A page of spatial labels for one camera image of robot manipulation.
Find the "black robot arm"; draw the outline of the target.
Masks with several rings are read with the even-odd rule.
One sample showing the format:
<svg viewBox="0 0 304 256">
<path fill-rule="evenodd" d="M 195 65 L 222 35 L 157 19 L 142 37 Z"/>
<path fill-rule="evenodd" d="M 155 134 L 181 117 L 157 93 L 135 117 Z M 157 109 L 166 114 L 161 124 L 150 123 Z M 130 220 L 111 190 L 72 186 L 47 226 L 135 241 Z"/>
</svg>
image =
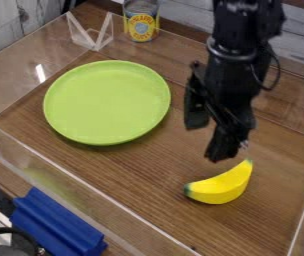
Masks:
<svg viewBox="0 0 304 256">
<path fill-rule="evenodd" d="M 186 128 L 217 124 L 205 153 L 213 162 L 234 158 L 249 145 L 253 100 L 278 85 L 266 76 L 279 63 L 270 40 L 282 34 L 285 21 L 282 0 L 214 0 L 209 61 L 191 63 L 185 93 Z"/>
</svg>

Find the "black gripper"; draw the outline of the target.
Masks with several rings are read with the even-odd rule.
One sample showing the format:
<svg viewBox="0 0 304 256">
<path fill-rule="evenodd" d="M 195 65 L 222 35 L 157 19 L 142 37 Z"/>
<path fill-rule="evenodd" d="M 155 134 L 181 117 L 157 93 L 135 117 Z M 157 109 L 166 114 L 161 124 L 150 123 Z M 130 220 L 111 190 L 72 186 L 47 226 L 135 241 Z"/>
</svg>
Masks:
<svg viewBox="0 0 304 256">
<path fill-rule="evenodd" d="M 185 93 L 185 125 L 189 130 L 205 128 L 210 119 L 217 127 L 205 156 L 218 163 L 235 158 L 249 147 L 250 131 L 257 121 L 253 100 L 262 90 L 271 59 L 269 43 L 246 50 L 229 49 L 213 38 L 207 41 L 209 62 L 194 61 Z"/>
</svg>

